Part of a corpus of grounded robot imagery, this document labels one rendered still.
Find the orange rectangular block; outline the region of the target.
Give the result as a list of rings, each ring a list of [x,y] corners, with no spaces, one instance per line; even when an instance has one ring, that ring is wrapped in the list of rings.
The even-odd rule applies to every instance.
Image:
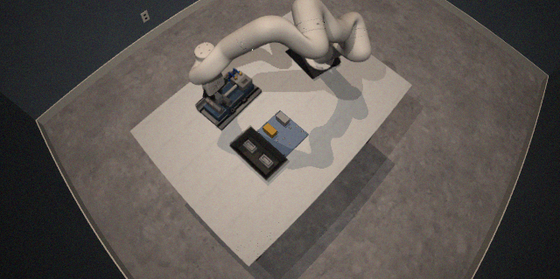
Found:
[[[270,136],[271,138],[273,138],[276,134],[277,134],[277,130],[274,129],[269,123],[267,123],[264,127],[263,127],[263,131]]]

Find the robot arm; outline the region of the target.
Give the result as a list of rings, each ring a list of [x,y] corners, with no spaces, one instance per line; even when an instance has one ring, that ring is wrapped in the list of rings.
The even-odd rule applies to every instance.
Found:
[[[337,19],[320,0],[295,0],[291,12],[294,24],[280,16],[259,17],[227,35],[215,47],[211,43],[199,44],[194,50],[196,60],[188,74],[189,81],[202,85],[215,80],[235,58],[274,42],[306,58],[317,70],[326,70],[341,55],[352,62],[371,56],[367,27],[358,12],[348,12]]]

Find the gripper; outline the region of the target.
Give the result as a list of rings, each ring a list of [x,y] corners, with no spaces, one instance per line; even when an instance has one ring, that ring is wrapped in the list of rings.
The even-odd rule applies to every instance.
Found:
[[[223,78],[222,73],[215,80],[211,80],[208,83],[202,85],[203,88],[203,97],[210,97],[211,100],[215,101],[214,94],[219,92],[221,94],[221,88],[225,84],[225,79]],[[209,95],[209,96],[208,96]]]

